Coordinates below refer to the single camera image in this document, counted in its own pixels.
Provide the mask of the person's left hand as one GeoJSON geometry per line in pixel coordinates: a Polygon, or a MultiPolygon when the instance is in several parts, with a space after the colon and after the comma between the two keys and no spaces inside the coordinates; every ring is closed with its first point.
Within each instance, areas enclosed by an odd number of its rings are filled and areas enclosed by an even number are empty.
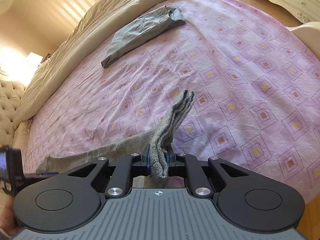
{"type": "Polygon", "coordinates": [[[14,198],[9,197],[1,214],[1,239],[11,239],[11,237],[14,237],[19,231],[13,204],[14,198]]]}

